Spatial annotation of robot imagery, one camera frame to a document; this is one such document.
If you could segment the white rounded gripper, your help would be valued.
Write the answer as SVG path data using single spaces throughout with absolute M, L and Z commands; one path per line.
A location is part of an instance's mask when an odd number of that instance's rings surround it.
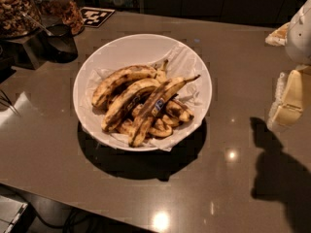
M 283 47 L 290 59 L 298 64 L 311 64 L 311 0 L 307 0 L 290 23 L 274 30 L 265 42 Z M 294 125 L 303 111 L 311 106 L 311 70 L 294 69 L 282 72 L 277 80 L 275 101 L 268 114 L 269 129 L 285 129 Z

